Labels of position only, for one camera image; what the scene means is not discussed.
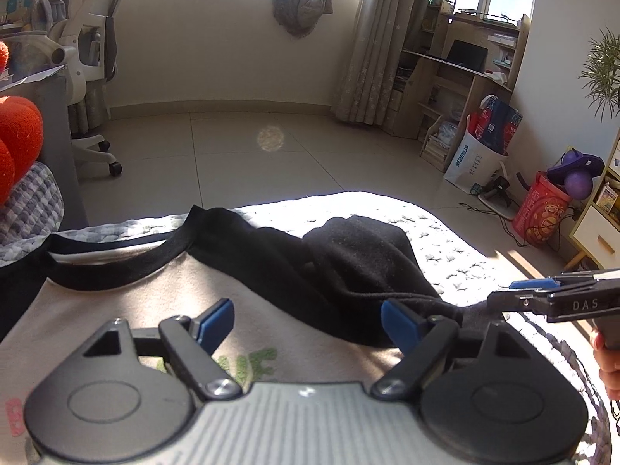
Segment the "floor tile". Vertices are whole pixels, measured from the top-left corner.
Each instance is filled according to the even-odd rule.
[[[328,116],[278,114],[284,130],[313,152],[377,153],[387,151],[373,141],[378,129],[351,126]]]
[[[392,155],[416,156],[421,159],[420,151],[422,150],[422,143],[417,140],[390,136],[383,131],[375,132],[372,138],[374,144],[379,145],[379,147]]]
[[[191,121],[196,153],[299,152],[303,147],[274,117]]]
[[[97,132],[123,165],[126,160],[193,155],[187,113],[109,121]]]
[[[205,208],[261,205],[342,192],[307,152],[196,155]]]
[[[475,197],[443,180],[443,174],[418,156],[312,152],[332,178],[347,191],[361,190],[393,197],[423,208],[475,204]]]
[[[263,111],[204,111],[191,112],[191,120],[200,119],[273,119],[275,114]]]
[[[115,178],[105,164],[85,163],[78,176],[92,226],[187,213],[201,204],[193,156],[127,160]]]

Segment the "bed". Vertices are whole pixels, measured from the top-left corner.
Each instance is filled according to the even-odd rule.
[[[235,210],[256,227],[274,227],[294,236],[322,226],[331,217],[363,215],[400,227],[407,234],[416,258],[441,297],[458,306],[480,302],[494,289],[507,287],[511,277],[467,245],[426,210],[393,198],[365,192],[345,192]],[[62,236],[88,242],[111,242],[149,234],[166,233],[184,221],[185,215],[128,220]],[[39,246],[45,236],[12,243],[0,249],[0,266],[10,264]],[[610,421],[605,403],[584,365],[570,346],[570,338],[551,334],[542,317],[507,313],[507,321],[547,357],[582,394],[589,413],[587,431],[575,456],[580,465],[611,463]]]

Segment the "green print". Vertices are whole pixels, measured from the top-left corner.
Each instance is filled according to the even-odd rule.
[[[250,365],[252,366],[252,380],[260,381],[264,375],[274,375],[274,368],[262,365],[265,360],[275,360],[278,356],[278,350],[275,348],[266,348],[264,350],[250,353]]]
[[[263,362],[273,361],[276,358],[278,358],[278,350],[276,348],[253,351],[248,357],[239,355],[235,365],[235,372],[231,371],[230,360],[227,357],[221,356],[216,361],[224,371],[245,388],[254,381],[261,381],[265,375],[274,375],[275,369],[272,366],[263,365]]]

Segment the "cardboard box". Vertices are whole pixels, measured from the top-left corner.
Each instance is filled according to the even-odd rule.
[[[6,21],[29,24],[35,0],[8,0],[6,2]]]

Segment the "tile floor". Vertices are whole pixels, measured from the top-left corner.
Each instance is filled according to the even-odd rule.
[[[183,213],[194,204],[233,208],[363,190],[429,210],[514,279],[563,266],[551,249],[519,248],[497,218],[460,206],[480,204],[422,160],[419,143],[376,129],[310,115],[185,113],[111,121],[101,133],[124,171],[112,178],[105,165],[79,166],[91,225]],[[571,324],[554,327],[573,336],[604,393],[587,341]]]

